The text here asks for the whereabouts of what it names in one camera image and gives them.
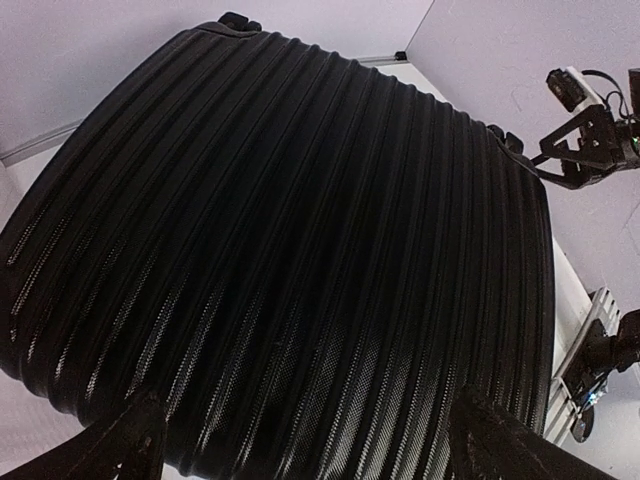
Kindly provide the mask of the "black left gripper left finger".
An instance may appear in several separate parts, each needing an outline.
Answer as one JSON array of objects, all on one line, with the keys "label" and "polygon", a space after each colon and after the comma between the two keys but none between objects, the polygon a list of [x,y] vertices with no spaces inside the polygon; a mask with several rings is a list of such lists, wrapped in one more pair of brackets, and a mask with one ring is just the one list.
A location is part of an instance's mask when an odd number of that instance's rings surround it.
[{"label": "black left gripper left finger", "polygon": [[11,479],[160,479],[167,422],[148,392],[129,398],[70,440],[11,470]]}]

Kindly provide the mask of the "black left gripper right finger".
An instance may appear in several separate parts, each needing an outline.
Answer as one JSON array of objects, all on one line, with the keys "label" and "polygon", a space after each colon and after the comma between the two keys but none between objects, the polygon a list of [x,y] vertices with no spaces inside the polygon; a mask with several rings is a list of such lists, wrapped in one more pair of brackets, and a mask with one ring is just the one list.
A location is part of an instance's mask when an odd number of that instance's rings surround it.
[{"label": "black left gripper right finger", "polygon": [[450,462],[456,479],[609,479],[544,440],[473,388],[450,409]]}]

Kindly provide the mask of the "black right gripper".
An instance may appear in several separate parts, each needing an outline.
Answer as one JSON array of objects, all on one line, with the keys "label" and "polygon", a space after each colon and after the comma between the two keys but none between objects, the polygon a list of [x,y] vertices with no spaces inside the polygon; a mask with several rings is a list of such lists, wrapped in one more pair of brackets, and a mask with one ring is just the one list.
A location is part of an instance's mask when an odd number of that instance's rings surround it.
[{"label": "black right gripper", "polygon": [[[560,174],[541,168],[542,180],[577,190],[596,184],[614,173],[639,167],[639,114],[630,109],[620,85],[610,75],[593,69],[571,69],[570,77],[584,99],[572,111],[572,119],[544,137],[538,166],[548,159],[569,161]],[[568,143],[570,133],[578,133],[577,149]]]}]

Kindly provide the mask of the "black ribbed hard suitcase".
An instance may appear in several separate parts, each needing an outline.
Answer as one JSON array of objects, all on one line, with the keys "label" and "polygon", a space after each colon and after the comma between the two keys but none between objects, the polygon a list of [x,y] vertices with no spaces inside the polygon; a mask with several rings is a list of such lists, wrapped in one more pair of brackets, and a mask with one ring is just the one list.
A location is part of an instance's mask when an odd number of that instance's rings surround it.
[{"label": "black ribbed hard suitcase", "polygon": [[178,33],[1,235],[2,369],[85,424],[155,391],[186,475],[449,478],[465,385],[542,431],[553,338],[530,162],[277,33]]}]

